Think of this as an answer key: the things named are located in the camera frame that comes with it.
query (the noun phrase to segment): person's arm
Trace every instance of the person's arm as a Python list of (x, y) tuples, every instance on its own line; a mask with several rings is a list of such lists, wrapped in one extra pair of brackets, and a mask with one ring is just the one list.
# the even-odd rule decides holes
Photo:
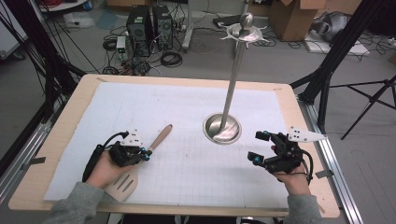
[(86, 183), (77, 182), (67, 199), (53, 205), (44, 224), (85, 223), (93, 218), (104, 194), (102, 188), (132, 167), (117, 166), (111, 161), (108, 152), (104, 152)]
[(309, 190), (305, 169), (302, 165), (295, 168), (290, 174), (276, 173), (274, 176), (285, 184), (289, 193), (289, 215), (283, 220), (284, 224), (325, 223), (319, 212), (317, 197), (311, 195)]

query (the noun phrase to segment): metal pole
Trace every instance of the metal pole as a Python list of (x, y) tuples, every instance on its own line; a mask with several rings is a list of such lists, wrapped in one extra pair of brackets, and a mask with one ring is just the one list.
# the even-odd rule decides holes
[(245, 43), (237, 41), (236, 45), (236, 55), (233, 61), (233, 71), (231, 74), (230, 84), (228, 86), (227, 98), (225, 100), (225, 106), (221, 118), (221, 124), (219, 132), (224, 129), (227, 122), (228, 114), (230, 112), (231, 100), (233, 99), (233, 90), (235, 89), (236, 78), (238, 77), (239, 67), (241, 65), (242, 56), (244, 55)]

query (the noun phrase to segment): tripod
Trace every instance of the tripod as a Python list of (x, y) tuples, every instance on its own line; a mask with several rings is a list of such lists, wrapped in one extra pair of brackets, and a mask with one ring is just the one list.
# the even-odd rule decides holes
[[(381, 105), (385, 105), (387, 107), (390, 107), (394, 110), (396, 110), (396, 90), (395, 90), (395, 80), (396, 80), (396, 75), (391, 78), (390, 80), (382, 80), (382, 81), (374, 81), (374, 82), (362, 82), (362, 83), (354, 83), (354, 84), (346, 84), (346, 85), (338, 85), (338, 86), (330, 86), (330, 88), (337, 88), (337, 87), (348, 87), (352, 89), (353, 91), (367, 97), (369, 99), (369, 105), (364, 109), (364, 111), (361, 113), (361, 115), (358, 117), (358, 119), (352, 124), (352, 126), (346, 131), (344, 136), (341, 137), (341, 140), (344, 140), (347, 135), (352, 131), (352, 129), (358, 124), (358, 122), (363, 118), (363, 116), (369, 111), (369, 109), (375, 104), (375, 103), (380, 103)], [(371, 85), (371, 84), (378, 84), (378, 83), (383, 83), (384, 86), (379, 89), (373, 96), (364, 93), (362, 91), (357, 90), (354, 88), (354, 86), (362, 86), (362, 85)], [(379, 100), (379, 97), (389, 88), (392, 88), (392, 93), (393, 93), (393, 103), (394, 105), (387, 104), (383, 101)]]

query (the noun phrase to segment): white clip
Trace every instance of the white clip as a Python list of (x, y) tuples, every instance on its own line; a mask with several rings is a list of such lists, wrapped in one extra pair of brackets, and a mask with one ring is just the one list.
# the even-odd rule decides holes
[(327, 139), (326, 134), (312, 133), (293, 126), (289, 129), (289, 141), (291, 142), (316, 142), (323, 139)]
[(128, 136), (126, 136), (120, 144), (125, 147), (141, 147), (143, 142), (141, 141), (137, 130), (134, 130), (129, 132)]

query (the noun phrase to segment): white paper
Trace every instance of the white paper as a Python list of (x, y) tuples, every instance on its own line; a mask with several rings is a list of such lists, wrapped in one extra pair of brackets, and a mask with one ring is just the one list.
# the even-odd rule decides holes
[(242, 135), (223, 146), (205, 137), (203, 123), (222, 113), (226, 94), (220, 88), (101, 83), (61, 157), (45, 200), (66, 198), (81, 180), (96, 145), (114, 133), (137, 129), (144, 147), (149, 147), (166, 125), (173, 124), (150, 160), (140, 165), (138, 186), (125, 203), (286, 208), (283, 184), (248, 160), (249, 151), (275, 155), (272, 143), (255, 138), (257, 131), (286, 133), (275, 93), (234, 91), (230, 114), (240, 121)]

